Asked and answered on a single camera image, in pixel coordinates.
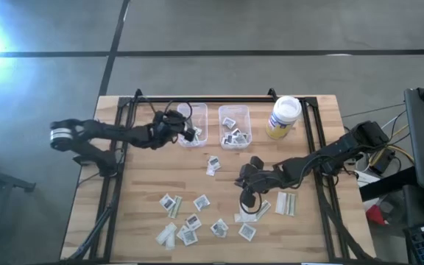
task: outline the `yellow label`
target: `yellow label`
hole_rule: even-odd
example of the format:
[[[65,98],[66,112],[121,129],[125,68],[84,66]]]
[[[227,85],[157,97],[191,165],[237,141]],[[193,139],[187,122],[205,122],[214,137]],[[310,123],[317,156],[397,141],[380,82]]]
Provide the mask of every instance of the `yellow label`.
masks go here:
[[[284,124],[279,122],[274,115],[269,117],[268,123],[266,124],[266,133],[270,138],[280,139],[287,135],[289,130],[292,128],[292,124]]]

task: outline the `small packet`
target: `small packet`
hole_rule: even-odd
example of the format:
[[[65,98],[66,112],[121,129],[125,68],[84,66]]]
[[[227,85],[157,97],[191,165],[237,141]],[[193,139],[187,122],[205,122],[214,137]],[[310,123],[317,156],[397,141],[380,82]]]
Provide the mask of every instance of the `small packet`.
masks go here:
[[[174,249],[174,233],[170,233],[166,239],[166,250]]]
[[[197,240],[196,231],[194,230],[187,230],[183,232],[183,242],[184,245],[188,246],[190,244],[196,243],[199,240]]]
[[[211,166],[208,166],[205,174],[213,177],[213,176],[215,176],[215,171],[213,170],[213,168]]]
[[[241,217],[241,221],[242,222],[257,222],[258,221],[258,218],[256,218],[256,213],[253,213],[253,214],[248,214],[248,213],[245,213],[244,211],[243,211],[243,209],[241,208],[241,206],[240,206],[240,204],[239,204],[240,202],[238,202],[238,208],[239,208],[239,210],[240,210],[240,217]],[[243,205],[243,208],[246,210],[246,211],[249,211],[249,208],[246,206],[246,205]]]
[[[225,224],[224,220],[219,219],[215,224],[211,226],[212,233],[217,237],[224,238],[227,236],[228,226]]]
[[[238,234],[243,236],[246,240],[251,241],[253,236],[256,234],[256,228],[250,226],[249,224],[243,224]]]
[[[222,122],[222,125],[227,126],[228,129],[230,129],[230,130],[233,128],[233,126],[235,126],[235,124],[236,124],[236,121],[234,121],[234,120],[232,120],[228,117],[225,117],[224,121]]]
[[[201,128],[198,128],[198,127],[195,127],[194,126],[194,130],[196,131],[196,135],[200,135],[202,133],[202,129]]]
[[[234,135],[232,138],[232,142],[234,144],[246,144],[247,139],[240,133],[238,135]]]
[[[190,230],[196,230],[202,225],[202,223],[199,220],[199,217],[197,217],[195,213],[191,214],[191,216],[185,220],[185,223]]]
[[[167,211],[171,210],[175,203],[176,202],[168,194],[163,196],[163,198],[160,200],[161,206],[163,206],[163,208],[165,208]]]
[[[219,163],[219,158],[217,156],[213,156],[213,155],[211,155],[211,157],[209,158],[208,165],[214,171],[216,171],[217,169],[220,169],[220,167],[221,167],[220,163]]]
[[[237,135],[241,135],[241,131],[239,128],[236,128],[232,131],[232,136],[237,136]]]
[[[186,225],[183,225],[181,227],[180,231],[177,232],[176,236],[184,242],[183,233],[186,232],[186,231],[189,231],[189,230],[190,229]]]
[[[169,210],[169,212],[168,212],[168,217],[169,218],[174,218],[174,219],[176,218],[177,212],[180,209],[180,206],[181,206],[181,202],[182,201],[183,201],[183,198],[182,197],[174,196],[174,207],[171,208]]]
[[[232,139],[233,139],[233,135],[231,133],[227,132],[227,133],[225,133],[225,137],[227,139],[227,142],[229,144],[231,144],[232,143]]]
[[[211,202],[207,199],[205,194],[203,194],[201,197],[194,200],[194,205],[196,205],[197,210],[201,211],[203,208],[209,206]]]
[[[264,200],[263,203],[261,203],[261,209],[259,212],[256,213],[256,219],[260,219],[269,209],[271,208],[271,203]]]
[[[168,239],[169,234],[171,233],[174,234],[176,229],[177,229],[176,225],[174,225],[173,223],[169,223],[169,225],[167,225],[165,229],[161,231],[161,233],[156,237],[156,242],[158,242],[161,245],[164,244],[165,241]]]
[[[276,202],[276,213],[294,216],[295,215],[295,194],[287,194],[279,191]]]

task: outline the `red object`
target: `red object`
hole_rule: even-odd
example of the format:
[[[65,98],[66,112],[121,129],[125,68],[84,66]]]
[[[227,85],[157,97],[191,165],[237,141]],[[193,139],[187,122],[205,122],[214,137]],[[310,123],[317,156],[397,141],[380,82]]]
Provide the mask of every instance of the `red object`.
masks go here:
[[[386,225],[384,218],[382,217],[381,209],[378,205],[371,206],[371,208],[366,211],[366,217],[368,220],[373,221],[376,224]]]

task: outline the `black metal frame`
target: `black metal frame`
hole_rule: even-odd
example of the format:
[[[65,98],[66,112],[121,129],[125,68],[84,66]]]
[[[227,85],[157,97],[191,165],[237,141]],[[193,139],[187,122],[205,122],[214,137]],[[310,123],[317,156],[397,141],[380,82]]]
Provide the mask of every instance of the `black metal frame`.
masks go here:
[[[171,100],[178,101],[178,102],[224,102],[224,103],[231,103],[231,102],[269,102],[273,103],[277,99],[277,95],[275,91],[271,88],[269,89],[268,96],[240,96],[240,97],[226,97],[226,96],[209,96],[209,97],[151,97],[149,98],[150,102],[157,103],[157,102],[169,102]],[[116,113],[116,119],[115,124],[120,125],[122,113],[124,112],[124,107],[128,105],[128,111],[127,111],[127,120],[126,124],[130,124],[130,122],[134,119],[133,117],[133,109],[134,109],[134,97],[121,97],[118,101],[118,107],[117,107],[117,113]],[[319,145],[321,147],[326,145],[325,141],[325,134],[323,132],[323,126],[322,126],[322,119],[320,117],[319,113],[319,107],[318,107],[318,101],[316,97],[303,97],[299,98],[300,103],[303,107],[303,119],[305,124],[305,131],[307,135],[308,140],[308,149],[309,152],[315,152],[315,144],[314,144],[314,137],[313,132],[311,129],[311,122],[308,112],[308,106],[311,106],[315,122],[317,126],[317,135],[319,139]],[[144,98],[138,98],[138,103],[146,102]],[[116,141],[111,141],[110,143],[110,150],[115,150],[117,146]],[[127,143],[122,144],[122,151],[124,154],[127,154]],[[113,237],[115,233],[115,226],[116,226],[116,215],[117,215],[117,208],[119,206],[119,200],[120,200],[120,192],[121,192],[121,184],[123,179],[123,173],[124,173],[124,160],[119,164],[119,173],[114,177],[116,180],[114,192],[112,195],[111,200],[111,209],[109,213],[109,225],[107,229],[107,236],[106,236],[106,242],[105,242],[105,251],[102,256],[102,258],[97,257],[97,252],[99,248],[99,232],[102,229],[102,226],[105,224],[105,211],[106,211],[106,204],[107,204],[107,191],[109,189],[111,178],[105,178],[102,184],[102,190],[101,190],[101,196],[99,198],[99,205],[98,205],[98,214],[96,217],[96,227],[97,232],[95,233],[93,240],[90,242],[90,245],[88,246],[90,248],[90,254],[88,259],[83,260],[82,256],[77,257],[77,260],[64,260],[60,261],[61,264],[92,264],[92,263],[98,263],[98,264],[108,264],[110,262],[110,254],[112,252],[112,244],[113,244]],[[330,222],[329,222],[329,216],[327,214],[327,211],[324,210],[325,205],[328,204],[326,201],[325,193],[324,193],[324,185],[323,185],[323,176],[319,172],[319,170],[314,170],[314,178],[315,178],[315,186],[317,190],[317,197],[319,201],[319,208],[320,208],[320,215],[322,218],[322,228],[323,228],[323,236],[325,237],[325,244],[328,254],[328,260],[329,262],[345,262],[345,263],[352,263],[354,264],[371,264],[371,261],[355,261],[350,259],[348,248],[347,248],[347,242],[345,241],[345,237],[340,233],[340,231],[337,230],[337,234],[339,237],[339,244],[340,249],[342,252],[342,257],[337,258],[335,253],[335,248],[333,245],[333,238],[331,235],[331,228],[330,228]],[[342,221],[341,218],[341,212],[339,209],[339,203],[338,203],[338,197],[336,194],[335,189],[335,183],[333,181],[332,177],[326,178],[328,182],[328,189],[329,189],[329,195],[330,195],[330,201],[331,201],[331,208],[333,209],[333,215],[336,216],[340,221]]]

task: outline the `white lid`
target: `white lid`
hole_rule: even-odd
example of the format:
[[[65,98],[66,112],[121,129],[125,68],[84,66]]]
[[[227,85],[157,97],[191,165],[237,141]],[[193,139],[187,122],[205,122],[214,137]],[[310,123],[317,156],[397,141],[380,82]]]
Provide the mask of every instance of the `white lid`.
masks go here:
[[[272,111],[281,121],[291,122],[299,118],[302,106],[299,99],[293,96],[282,96],[276,101]]]

